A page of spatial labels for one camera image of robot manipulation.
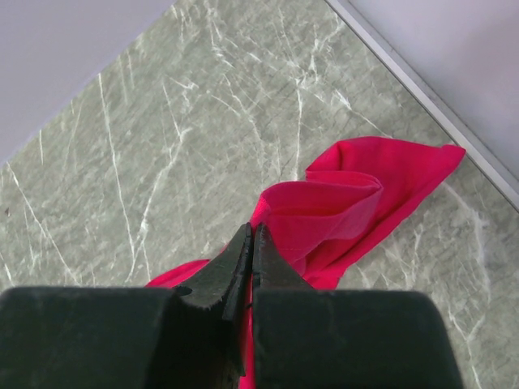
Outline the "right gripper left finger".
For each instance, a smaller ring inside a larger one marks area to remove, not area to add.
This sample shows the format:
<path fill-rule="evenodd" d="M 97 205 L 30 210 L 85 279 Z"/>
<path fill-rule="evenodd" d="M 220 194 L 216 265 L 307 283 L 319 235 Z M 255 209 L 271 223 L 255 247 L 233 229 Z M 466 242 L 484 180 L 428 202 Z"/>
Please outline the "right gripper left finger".
<path fill-rule="evenodd" d="M 246 369 L 251 226 L 166 288 L 1 295 L 4 388 L 235 388 Z"/>

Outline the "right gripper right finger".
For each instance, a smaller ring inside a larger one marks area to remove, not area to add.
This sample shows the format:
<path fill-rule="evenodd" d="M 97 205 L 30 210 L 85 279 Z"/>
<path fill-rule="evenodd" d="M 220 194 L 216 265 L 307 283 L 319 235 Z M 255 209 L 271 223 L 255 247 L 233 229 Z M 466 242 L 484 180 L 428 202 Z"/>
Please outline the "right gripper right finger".
<path fill-rule="evenodd" d="M 444 321 L 415 291 L 318 290 L 255 232 L 252 333 L 258 388 L 460 388 Z"/>

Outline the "pink red t-shirt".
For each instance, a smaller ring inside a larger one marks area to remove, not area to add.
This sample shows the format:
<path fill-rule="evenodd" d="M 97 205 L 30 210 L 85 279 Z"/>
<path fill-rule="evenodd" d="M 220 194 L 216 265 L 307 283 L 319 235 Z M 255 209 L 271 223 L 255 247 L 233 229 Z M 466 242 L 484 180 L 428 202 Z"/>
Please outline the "pink red t-shirt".
<path fill-rule="evenodd" d="M 246 369 L 235 388 L 255 385 L 252 263 L 264 224 L 281 257 L 313 288 L 340 290 L 345 271 L 386 238 L 461 163 L 465 151 L 380 137 L 342 140 L 318 156 L 301 181 L 260 195 L 251 226 L 250 293 L 246 300 Z M 211 260 L 177 267 L 152 281 L 176 287 Z"/>

